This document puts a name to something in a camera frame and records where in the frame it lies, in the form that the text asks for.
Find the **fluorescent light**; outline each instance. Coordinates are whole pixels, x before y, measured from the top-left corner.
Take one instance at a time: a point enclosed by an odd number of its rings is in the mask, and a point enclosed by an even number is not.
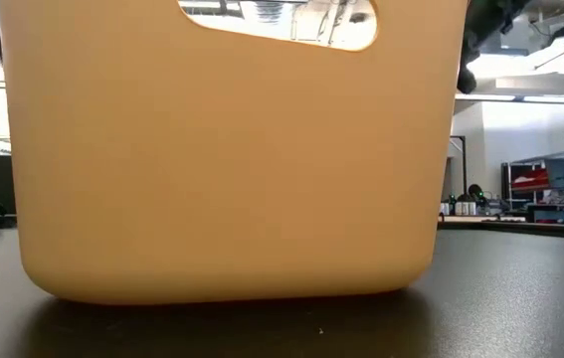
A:
[[[524,56],[482,54],[468,64],[468,69],[477,79],[525,75],[533,68]]]
[[[473,100],[473,101],[514,101],[515,95],[511,94],[462,94],[455,95],[456,100]]]
[[[197,8],[211,8],[211,9],[219,9],[220,2],[211,2],[211,1],[180,1],[181,7],[197,7]]]
[[[564,103],[564,95],[528,95],[523,101],[529,103]]]
[[[455,100],[564,104],[564,95],[461,94]]]
[[[205,9],[219,9],[220,2],[213,1],[180,1],[181,7],[193,7],[193,8],[205,8]],[[227,3],[226,8],[228,10],[240,10],[240,4],[232,2]]]

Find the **dark countertop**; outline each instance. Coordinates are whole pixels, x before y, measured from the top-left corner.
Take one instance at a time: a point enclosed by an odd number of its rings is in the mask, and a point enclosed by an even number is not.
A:
[[[101,307],[33,286],[0,231],[0,357],[564,357],[564,239],[440,231],[393,293]]]

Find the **plastic bin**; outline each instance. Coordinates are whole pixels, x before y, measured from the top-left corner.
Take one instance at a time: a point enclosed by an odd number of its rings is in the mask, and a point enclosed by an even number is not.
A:
[[[379,1],[360,52],[210,30],[174,0],[0,6],[21,255],[46,291],[371,293],[430,263],[465,0]]]

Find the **black table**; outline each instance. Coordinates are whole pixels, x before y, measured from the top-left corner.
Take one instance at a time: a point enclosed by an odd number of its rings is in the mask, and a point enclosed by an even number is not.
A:
[[[564,239],[440,231],[393,293],[101,307],[33,286],[0,231],[0,357],[564,357]]]

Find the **metal shelving unit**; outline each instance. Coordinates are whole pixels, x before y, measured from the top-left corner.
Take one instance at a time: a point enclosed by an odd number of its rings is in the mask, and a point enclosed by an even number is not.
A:
[[[549,155],[543,155],[543,156],[537,156],[537,157],[532,157],[532,158],[516,160],[516,161],[506,163],[509,166],[509,170],[507,171],[507,186],[508,186],[508,190],[509,190],[509,202],[510,203],[513,202],[513,190],[511,188],[511,184],[513,183],[512,179],[511,179],[511,167],[512,166],[540,166],[541,168],[545,168],[544,162],[545,162],[545,160],[549,160],[549,159],[564,159],[564,151],[549,154]],[[534,191],[533,192],[533,203],[536,204],[536,202],[537,202],[536,191]]]

